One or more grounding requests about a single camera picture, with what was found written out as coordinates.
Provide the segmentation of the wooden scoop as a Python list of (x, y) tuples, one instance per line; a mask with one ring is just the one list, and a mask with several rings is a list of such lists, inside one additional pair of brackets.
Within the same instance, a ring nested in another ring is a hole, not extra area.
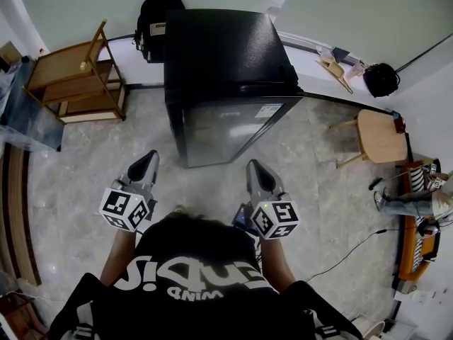
[(335, 61), (333, 57), (327, 57), (326, 59), (321, 57), (317, 63), (323, 67), (337, 82), (339, 82), (349, 92), (349, 94), (353, 94), (353, 90), (345, 80), (345, 70)]

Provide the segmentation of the black backpack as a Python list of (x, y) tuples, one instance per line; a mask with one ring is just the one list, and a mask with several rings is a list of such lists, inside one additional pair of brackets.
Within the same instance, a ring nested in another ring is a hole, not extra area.
[(163, 63), (166, 14), (168, 11), (183, 10), (182, 0), (145, 0), (137, 19), (137, 28), (132, 43), (147, 63)]

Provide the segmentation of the black round bag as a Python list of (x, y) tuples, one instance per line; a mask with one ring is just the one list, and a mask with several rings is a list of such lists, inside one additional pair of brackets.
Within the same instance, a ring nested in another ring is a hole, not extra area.
[(386, 63), (373, 64), (363, 74), (365, 85), (375, 98), (389, 96), (401, 82), (396, 70)]

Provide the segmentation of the dark flat tablet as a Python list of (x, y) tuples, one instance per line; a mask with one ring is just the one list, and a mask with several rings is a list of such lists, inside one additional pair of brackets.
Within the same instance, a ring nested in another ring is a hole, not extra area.
[(331, 54), (337, 63), (341, 63), (341, 62), (345, 62), (348, 64), (350, 63), (350, 57), (349, 57), (350, 53), (347, 50), (344, 50), (339, 47), (332, 47)]

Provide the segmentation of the long-handled mop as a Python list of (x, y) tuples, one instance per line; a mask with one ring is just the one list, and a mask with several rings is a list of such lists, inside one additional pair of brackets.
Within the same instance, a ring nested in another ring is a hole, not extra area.
[(382, 177), (375, 178), (369, 184), (368, 190), (372, 191), (381, 182), (392, 181), (393, 179), (399, 178), (401, 176), (412, 174), (414, 171), (416, 171), (418, 169), (421, 169), (422, 171), (427, 172), (427, 173), (431, 173), (432, 170), (433, 170), (433, 172), (435, 173), (437, 171), (437, 165), (434, 162), (433, 163), (422, 163), (419, 166), (409, 167), (408, 169), (404, 169), (400, 174), (397, 174), (397, 175), (392, 176), (390, 178), (382, 178)]

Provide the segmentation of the black mini fridge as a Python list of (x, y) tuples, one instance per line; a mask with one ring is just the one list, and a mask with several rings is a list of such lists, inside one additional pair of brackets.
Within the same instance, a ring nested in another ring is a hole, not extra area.
[(299, 96), (298, 77), (270, 17), (225, 9), (169, 11), (164, 86), (167, 89)]

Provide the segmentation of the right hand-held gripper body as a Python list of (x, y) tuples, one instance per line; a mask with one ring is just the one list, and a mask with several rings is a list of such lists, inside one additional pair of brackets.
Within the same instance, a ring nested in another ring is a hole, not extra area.
[(252, 208), (251, 222), (266, 240), (288, 237), (300, 223), (297, 204), (286, 192), (259, 198)]

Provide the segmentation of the dark phone with screen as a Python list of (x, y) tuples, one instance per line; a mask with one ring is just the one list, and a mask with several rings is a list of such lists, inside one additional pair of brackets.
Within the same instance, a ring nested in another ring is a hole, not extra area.
[(232, 225), (237, 227), (248, 234), (252, 234), (254, 236), (258, 236), (258, 233), (255, 229), (254, 224), (250, 219), (251, 215), (251, 207), (249, 204), (242, 203), (237, 210), (234, 219), (232, 221)]

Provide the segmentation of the cardboard box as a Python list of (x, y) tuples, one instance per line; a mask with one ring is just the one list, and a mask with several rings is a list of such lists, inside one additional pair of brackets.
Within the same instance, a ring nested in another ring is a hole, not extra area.
[(0, 70), (7, 72), (11, 65), (17, 63), (22, 58), (22, 54), (16, 49), (11, 41), (0, 47)]

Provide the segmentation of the round wooden stool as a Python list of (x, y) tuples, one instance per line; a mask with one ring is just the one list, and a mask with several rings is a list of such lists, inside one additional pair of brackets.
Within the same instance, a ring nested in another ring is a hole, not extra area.
[(331, 130), (354, 127), (360, 145), (360, 154), (336, 164), (341, 169), (349, 164), (369, 160), (375, 164), (403, 162), (408, 158), (404, 133), (397, 133), (394, 117), (373, 110), (361, 110), (354, 119), (330, 126)]

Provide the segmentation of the person's left forearm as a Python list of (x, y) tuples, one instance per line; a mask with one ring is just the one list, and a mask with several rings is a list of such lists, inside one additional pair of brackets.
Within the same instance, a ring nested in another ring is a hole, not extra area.
[(116, 282), (127, 265), (134, 258), (136, 233), (119, 229), (114, 237), (110, 253), (103, 267), (100, 282), (105, 286), (111, 286)]

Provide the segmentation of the person's right forearm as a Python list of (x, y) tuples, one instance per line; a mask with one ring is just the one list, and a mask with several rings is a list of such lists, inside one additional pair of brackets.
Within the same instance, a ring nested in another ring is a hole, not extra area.
[(260, 238), (263, 275), (279, 293), (296, 280), (292, 274), (279, 239)]

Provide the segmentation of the white window sill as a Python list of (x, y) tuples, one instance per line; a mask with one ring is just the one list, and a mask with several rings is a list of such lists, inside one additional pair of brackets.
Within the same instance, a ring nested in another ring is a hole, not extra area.
[[(147, 63), (142, 54), (132, 43), (133, 36), (110, 39), (110, 51), (117, 63), (120, 73), (129, 85), (141, 88), (157, 88), (164, 85), (164, 65)], [(388, 96), (375, 98), (368, 91), (361, 76), (348, 80), (352, 89), (349, 93), (326, 69), (318, 63), (317, 53), (307, 52), (295, 47), (285, 46), (285, 51), (299, 79), (299, 86), (307, 96), (321, 99), (347, 101), (351, 104), (373, 107), (383, 111), (391, 111)]]

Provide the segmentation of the wooden shelf cart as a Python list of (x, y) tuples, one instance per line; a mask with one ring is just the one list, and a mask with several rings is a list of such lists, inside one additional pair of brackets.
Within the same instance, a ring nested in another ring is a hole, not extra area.
[(127, 89), (102, 20), (88, 42), (39, 57), (24, 91), (63, 124), (126, 119)]

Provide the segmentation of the person's black printed shirt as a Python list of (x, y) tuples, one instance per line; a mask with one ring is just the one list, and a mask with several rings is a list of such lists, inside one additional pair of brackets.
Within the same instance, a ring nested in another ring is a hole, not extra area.
[(243, 230), (173, 212), (111, 286), (85, 274), (49, 340), (362, 340), (308, 283), (279, 293)]

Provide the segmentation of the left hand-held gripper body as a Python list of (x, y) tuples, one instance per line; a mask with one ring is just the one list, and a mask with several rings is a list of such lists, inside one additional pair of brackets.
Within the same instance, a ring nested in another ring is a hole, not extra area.
[(110, 226), (136, 232), (142, 221), (151, 220), (156, 205), (151, 193), (153, 186), (151, 181), (132, 181), (121, 175), (105, 189), (99, 213)]

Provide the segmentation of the curved wooden slat bench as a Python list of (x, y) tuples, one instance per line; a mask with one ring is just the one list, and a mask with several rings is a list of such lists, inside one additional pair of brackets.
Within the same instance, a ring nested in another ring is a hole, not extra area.
[(29, 158), (30, 152), (11, 144), (0, 158), (0, 269), (38, 287), (42, 280), (28, 217)]

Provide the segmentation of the orange sofa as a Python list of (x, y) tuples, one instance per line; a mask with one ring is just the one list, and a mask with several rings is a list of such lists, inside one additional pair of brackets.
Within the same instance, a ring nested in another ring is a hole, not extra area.
[[(420, 193), (431, 184), (431, 174), (440, 171), (438, 160), (424, 159), (403, 166), (401, 193)], [(397, 264), (392, 288), (409, 291), (437, 258), (440, 228), (431, 217), (405, 216), (401, 220)]]

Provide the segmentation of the white round container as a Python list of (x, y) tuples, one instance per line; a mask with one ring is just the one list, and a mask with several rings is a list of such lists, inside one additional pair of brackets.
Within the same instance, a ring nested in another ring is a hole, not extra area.
[(385, 328), (384, 321), (378, 322), (363, 314), (359, 314), (352, 324), (359, 330), (363, 340), (381, 340)]

